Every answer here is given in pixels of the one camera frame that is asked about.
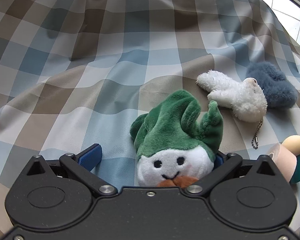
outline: plaid fabric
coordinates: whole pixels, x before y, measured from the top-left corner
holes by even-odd
[[[257,124],[222,109],[223,152],[256,159],[300,135],[300,46],[262,0],[0,0],[0,236],[4,199],[29,158],[103,147],[95,174],[135,185],[129,128],[178,89],[207,111],[196,77],[210,69],[240,81],[250,62],[279,66],[298,89],[294,108]],[[298,209],[291,228],[300,234]]]

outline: pink tape roll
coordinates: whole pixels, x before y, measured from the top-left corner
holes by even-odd
[[[273,145],[267,155],[272,158],[283,177],[289,182],[297,166],[297,157],[280,143]]]

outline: blue fluffy fur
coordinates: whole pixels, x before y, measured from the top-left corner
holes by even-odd
[[[257,80],[266,97],[268,108],[287,109],[293,107],[297,101],[296,88],[287,80],[286,75],[270,62],[252,63],[248,67],[246,77]]]

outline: wooden egg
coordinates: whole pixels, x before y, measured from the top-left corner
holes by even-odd
[[[282,145],[295,156],[300,155],[300,135],[289,136],[282,142]]]

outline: black object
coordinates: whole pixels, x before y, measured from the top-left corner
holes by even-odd
[[[42,156],[30,159],[6,197],[15,227],[2,240],[298,239],[288,228],[295,196],[267,155],[253,161],[219,153],[219,165],[187,189],[120,193],[75,159],[61,156],[58,168]]]

